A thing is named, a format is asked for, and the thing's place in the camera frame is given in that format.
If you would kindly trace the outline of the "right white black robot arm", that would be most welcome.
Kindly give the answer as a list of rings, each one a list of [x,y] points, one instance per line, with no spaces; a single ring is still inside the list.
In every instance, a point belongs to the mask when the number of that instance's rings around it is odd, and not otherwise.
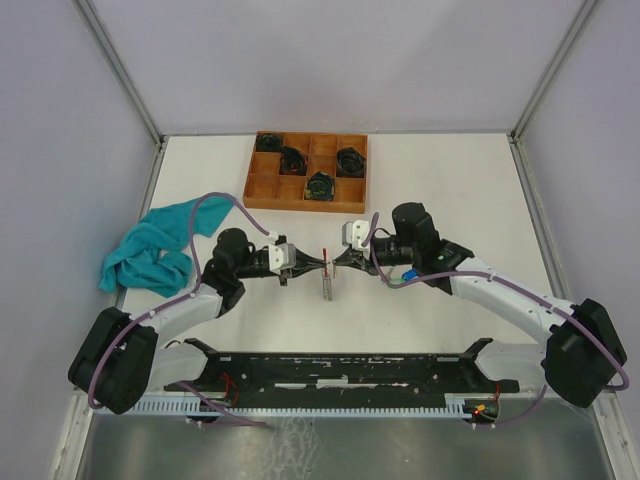
[[[333,261],[377,276],[392,289],[424,284],[476,304],[524,332],[529,344],[491,341],[458,368],[467,389],[493,381],[544,385],[577,407],[630,380],[626,352],[600,303],[575,303],[539,293],[488,265],[470,249],[444,239],[420,203],[392,212],[393,232],[377,237],[376,217],[342,227],[345,251]]]

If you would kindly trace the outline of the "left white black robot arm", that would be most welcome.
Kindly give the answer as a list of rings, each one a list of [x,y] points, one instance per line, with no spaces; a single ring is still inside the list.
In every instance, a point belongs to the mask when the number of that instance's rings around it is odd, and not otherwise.
[[[187,330],[230,312],[245,293],[244,280],[288,280],[326,262],[279,236],[258,249],[238,228],[217,238],[211,259],[192,287],[134,318],[116,307],[99,313],[68,370],[69,381],[97,408],[114,414],[129,411],[151,389],[190,381],[209,390],[221,378],[220,364],[199,342],[170,352],[166,345]]]

